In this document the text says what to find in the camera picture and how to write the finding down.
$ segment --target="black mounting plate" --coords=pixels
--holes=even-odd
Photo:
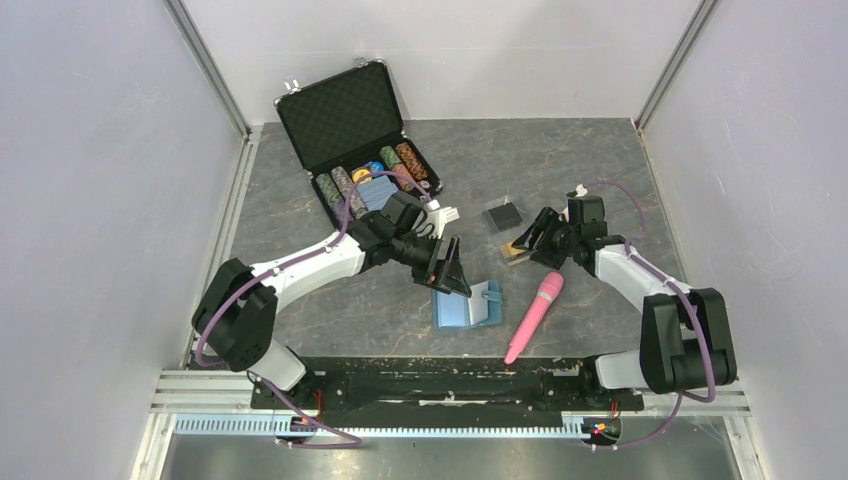
[[[580,375],[581,360],[479,357],[304,357],[314,372],[301,381],[301,408],[317,409],[336,427],[557,427],[563,411],[644,409],[629,390],[598,392]],[[257,384],[251,408],[286,409]],[[465,403],[457,406],[445,400]]]

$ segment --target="wire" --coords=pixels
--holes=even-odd
[[[288,444],[289,447],[300,448],[300,449],[303,449],[303,450],[333,450],[333,449],[337,449],[337,448],[358,448],[358,447],[362,446],[362,439],[361,438],[357,437],[356,435],[351,435],[349,433],[343,432],[343,431],[341,431],[337,428],[331,427],[331,426],[329,426],[329,425],[327,425],[323,422],[320,422],[320,421],[310,417],[309,415],[303,413],[303,410],[297,408],[297,405],[295,405],[294,402],[292,402],[291,399],[288,396],[286,396],[285,393],[283,393],[279,388],[277,388],[277,386],[274,385],[273,382],[271,382],[271,381],[269,381],[265,378],[263,378],[262,381],[265,383],[265,385],[268,388],[271,389],[272,392],[274,392],[274,395],[276,395],[277,398],[279,398],[280,401],[283,402],[286,405],[286,407],[288,407],[291,411],[293,411],[294,413],[298,414],[298,416],[300,416],[301,418],[306,420],[307,423],[309,423],[313,427],[320,428],[322,430],[326,430],[330,433],[333,433],[333,434],[338,435],[342,438],[346,438],[346,439],[350,440],[350,442],[348,442],[348,443],[291,443],[290,442]]]
[[[218,310],[215,311],[215,313],[212,315],[212,318],[210,318],[209,322],[207,322],[206,327],[203,329],[203,333],[200,334],[200,339],[197,341],[197,347],[194,351],[194,360],[195,360],[195,362],[197,362],[198,365],[200,365],[202,367],[209,367],[209,366],[218,365],[218,364],[221,364],[221,363],[224,362],[224,360],[220,357],[207,357],[206,355],[203,354],[203,349],[206,347],[206,343],[209,341],[209,335],[212,333],[212,330],[215,328],[215,325],[218,324],[218,321],[221,320],[221,317],[224,316],[224,312],[226,312],[234,303],[236,303],[238,301],[239,298],[241,298],[242,295],[244,295],[247,291],[249,291],[251,288],[253,288],[259,282],[261,282],[261,281],[265,280],[266,278],[271,277],[273,275],[277,275],[278,273],[285,270],[286,268],[291,267],[292,265],[296,265],[296,264],[303,262],[305,260],[309,260],[310,258],[317,257],[318,255],[321,255],[322,253],[327,252],[328,249],[332,249],[336,245],[338,245],[339,242],[341,242],[342,239],[344,238],[344,236],[346,235],[348,226],[350,224],[350,199],[353,196],[353,193],[356,191],[356,186],[359,185],[360,183],[362,183],[363,181],[365,181],[368,178],[378,177],[378,176],[381,176],[381,175],[387,175],[387,176],[390,176],[390,177],[401,178],[403,180],[406,180],[412,186],[414,186],[416,189],[418,189],[418,191],[421,192],[421,194],[424,196],[424,198],[427,199],[428,202],[433,200],[433,198],[430,196],[430,194],[427,193],[427,190],[425,190],[424,187],[419,185],[418,182],[416,182],[412,178],[410,178],[406,175],[400,174],[400,173],[395,173],[395,172],[392,172],[392,171],[389,171],[389,170],[384,170],[384,171],[378,171],[378,172],[370,172],[370,173],[363,175],[363,176],[359,177],[358,179],[356,179],[356,181],[353,182],[353,188],[351,188],[347,192],[347,195],[345,195],[345,204],[344,204],[344,212],[345,213],[344,213],[344,218],[342,219],[342,227],[341,227],[341,229],[339,229],[339,234],[336,235],[335,238],[330,240],[330,243],[328,243],[326,246],[319,247],[315,250],[312,250],[311,252],[307,252],[307,253],[304,253],[303,255],[300,255],[298,257],[286,260],[285,262],[282,262],[282,263],[278,264],[277,266],[275,266],[273,268],[269,268],[268,270],[260,273],[259,275],[254,276],[253,278],[251,278],[250,280],[245,282],[245,284],[242,285],[239,289],[237,289],[235,292],[233,292],[233,294],[230,295],[230,297],[227,298],[227,300],[225,300],[224,303],[222,303],[220,307],[218,307]],[[318,420],[315,420],[314,418],[306,415],[305,413],[303,413],[303,411],[301,411],[299,408],[297,408],[297,406],[294,405],[294,403],[291,401],[291,399],[289,399],[271,381],[264,379],[264,378],[262,379],[262,381],[265,382],[265,384],[268,386],[268,388],[270,388],[271,391],[274,392],[274,394],[277,396],[277,398],[280,399],[280,401],[282,401],[287,407],[289,407],[291,410],[296,412],[298,415],[300,415],[301,417],[306,419],[307,422],[314,425],[315,427],[323,428],[324,430],[326,430],[328,432],[334,433],[336,435],[339,435],[341,437],[347,438],[348,440],[352,441],[352,443],[332,443],[332,444],[317,444],[317,445],[291,444],[292,447],[294,447],[294,448],[313,448],[313,449],[331,449],[331,448],[355,448],[355,447],[362,445],[362,439],[360,439],[359,437],[356,437],[354,435],[350,435],[348,433],[344,433],[344,432],[337,430],[333,427],[329,427],[329,426],[319,422]]]
[[[218,307],[218,310],[215,311],[215,313],[212,315],[212,318],[209,319],[209,322],[206,324],[206,328],[203,329],[203,333],[201,333],[200,339],[197,341],[197,348],[194,351],[194,360],[197,362],[198,365],[200,365],[202,367],[211,367],[213,365],[218,365],[218,364],[223,363],[223,359],[221,359],[221,358],[207,357],[207,356],[203,355],[203,349],[206,347],[206,343],[209,341],[209,334],[212,333],[212,330],[215,328],[215,325],[217,325],[218,321],[221,320],[221,317],[224,316],[224,312],[226,312],[234,303],[236,303],[238,301],[238,299],[242,295],[244,295],[248,290],[253,288],[254,285],[258,284],[259,282],[261,282],[262,280],[265,280],[266,278],[268,278],[270,276],[275,275],[276,274],[275,272],[279,273],[280,271],[285,270],[286,268],[289,268],[292,265],[296,265],[296,264],[303,262],[305,260],[309,260],[310,258],[317,257],[318,255],[325,253],[327,251],[327,249],[332,249],[333,247],[338,245],[342,241],[342,239],[344,238],[345,234],[347,233],[347,228],[348,228],[348,225],[350,223],[350,199],[353,196],[353,192],[356,191],[355,187],[368,178],[378,177],[378,176],[381,176],[381,175],[388,175],[390,177],[402,178],[402,179],[406,180],[407,182],[409,182],[410,184],[412,184],[415,188],[417,188],[421,192],[421,194],[424,195],[424,197],[427,199],[428,202],[432,200],[432,197],[430,196],[429,193],[427,193],[427,190],[425,190],[415,180],[413,180],[412,178],[410,178],[406,175],[403,175],[403,174],[400,174],[400,173],[395,173],[395,172],[392,172],[390,170],[370,172],[370,173],[363,175],[363,176],[359,177],[358,179],[356,179],[356,181],[353,182],[354,188],[351,188],[347,192],[347,195],[345,195],[345,204],[344,204],[344,212],[345,213],[344,213],[344,218],[342,219],[342,228],[339,229],[339,234],[336,235],[336,237],[333,238],[330,241],[330,243],[328,243],[326,245],[326,247],[324,247],[324,246],[319,247],[319,248],[317,248],[317,249],[315,249],[311,252],[306,252],[299,257],[295,257],[295,258],[286,260],[285,262],[282,262],[282,263],[278,264],[277,266],[275,266],[273,268],[269,268],[268,270],[260,273],[259,275],[254,276],[253,278],[248,280],[244,285],[242,285],[238,290],[236,290],[232,295],[230,295],[230,297],[227,300],[225,300],[224,303],[222,303],[220,307]]]
[[[598,181],[595,181],[593,183],[584,184],[583,186],[584,187],[590,187],[590,186],[595,186],[595,185],[611,185],[613,187],[617,187],[619,190],[624,192],[624,194],[627,195],[630,198],[630,201],[633,202],[633,205],[636,207],[636,211],[639,212],[639,221],[642,224],[642,235],[641,236],[644,237],[645,235],[647,235],[648,222],[645,218],[645,213],[642,211],[642,206],[639,204],[639,199],[636,198],[636,195],[634,195],[633,192],[631,192],[624,185],[621,185],[617,182],[608,181],[608,180],[598,180]],[[663,424],[660,426],[660,428],[656,429],[654,432],[652,432],[651,434],[649,434],[645,437],[642,437],[642,438],[637,439],[637,440],[631,440],[629,442],[624,442],[624,443],[619,444],[619,445],[613,445],[613,446],[593,445],[592,446],[593,451],[595,451],[595,450],[614,451],[614,450],[618,450],[618,449],[621,449],[621,448],[636,447],[636,446],[642,445],[642,444],[644,444],[644,443],[646,443],[650,440],[653,440],[654,438],[659,437],[660,435],[665,433],[665,431],[671,425],[671,422],[674,421],[674,419],[677,417],[677,413],[680,411],[680,406],[683,403],[683,397],[684,396],[687,397],[687,398],[691,398],[692,400],[697,400],[697,401],[703,402],[703,403],[710,403],[713,400],[715,400],[715,397],[716,397],[715,374],[713,372],[712,361],[710,359],[709,349],[707,347],[706,336],[704,335],[704,330],[703,330],[703,328],[701,328],[700,322],[698,322],[698,316],[695,312],[695,307],[692,305],[692,302],[690,302],[689,298],[686,296],[686,294],[683,293],[683,289],[681,289],[677,285],[677,283],[673,282],[672,279],[668,275],[664,274],[663,272],[661,272],[657,268],[653,267],[650,263],[648,263],[646,260],[643,260],[638,255],[635,255],[632,251],[632,246],[631,246],[631,242],[630,242],[629,239],[625,240],[625,242],[624,242],[624,252],[627,255],[627,258],[629,260],[632,260],[634,263],[639,265],[646,272],[653,275],[657,280],[660,280],[661,282],[663,282],[663,284],[668,285],[668,288],[670,288],[675,293],[675,295],[677,295],[677,297],[680,299],[681,303],[683,304],[683,308],[686,310],[686,314],[689,316],[689,321],[692,323],[692,327],[695,330],[695,336],[697,337],[697,340],[698,340],[698,348],[701,351],[701,361],[704,363],[704,374],[705,374],[706,380],[707,380],[707,395],[705,397],[702,397],[700,395],[695,395],[693,393],[686,392],[686,391],[678,392],[677,402],[674,404],[674,408],[671,410],[671,414],[669,414],[668,418],[666,418],[665,422],[663,422]]]

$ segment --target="small black square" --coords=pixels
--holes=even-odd
[[[492,208],[488,212],[499,232],[521,225],[521,214],[512,202]]]

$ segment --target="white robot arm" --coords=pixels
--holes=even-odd
[[[736,357],[724,298],[712,288],[694,289],[662,273],[623,237],[609,235],[604,203],[597,196],[573,196],[566,213],[545,207],[512,246],[531,260],[559,270],[572,258],[590,275],[618,290],[642,314],[640,348],[591,357],[584,363],[605,389],[650,388],[669,393],[706,386],[706,368],[694,328],[680,296],[694,306],[704,332],[716,385],[736,379]],[[673,284],[678,292],[669,285]]]
[[[459,263],[459,238],[452,237],[444,258],[439,257],[445,225],[457,218],[455,208],[442,208],[435,200],[424,205],[398,192],[381,211],[354,221],[341,238],[335,232],[300,252],[249,267],[231,259],[218,269],[192,325],[202,332],[233,292],[270,271],[247,290],[240,304],[224,312],[209,334],[209,345],[232,371],[250,369],[281,390],[290,390],[306,374],[306,367],[294,352],[273,340],[272,333],[276,314],[301,296],[389,260],[412,267],[415,283],[470,296]],[[311,252],[318,253],[291,263]]]

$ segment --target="open case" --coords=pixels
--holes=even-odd
[[[310,174],[312,188],[336,228],[340,227],[337,215],[316,179],[321,174],[331,174],[339,166],[353,178],[358,170],[371,168],[366,167],[373,165],[369,162],[379,162],[378,169],[382,166],[388,170],[390,167],[386,167],[380,156],[383,147],[394,149],[407,143],[426,171],[423,182],[420,176],[411,176],[431,196],[442,190],[436,172],[405,135],[389,70],[381,60],[364,63],[302,89],[295,88],[274,104],[301,165]],[[397,179],[382,178],[388,178],[394,188],[403,190]],[[381,182],[392,188],[385,180]]]

